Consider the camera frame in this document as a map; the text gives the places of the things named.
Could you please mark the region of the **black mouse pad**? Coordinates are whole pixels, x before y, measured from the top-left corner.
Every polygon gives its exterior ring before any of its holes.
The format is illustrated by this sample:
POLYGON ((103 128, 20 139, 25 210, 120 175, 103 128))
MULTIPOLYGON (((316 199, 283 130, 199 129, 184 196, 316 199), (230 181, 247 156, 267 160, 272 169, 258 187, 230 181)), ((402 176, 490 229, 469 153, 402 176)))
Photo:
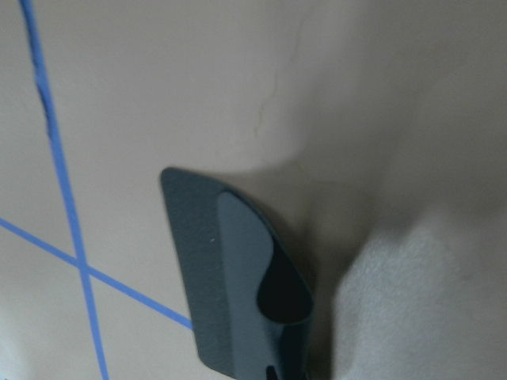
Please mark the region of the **black mouse pad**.
POLYGON ((233 379, 305 379, 314 301, 270 221, 184 169, 160 185, 200 361, 233 379))

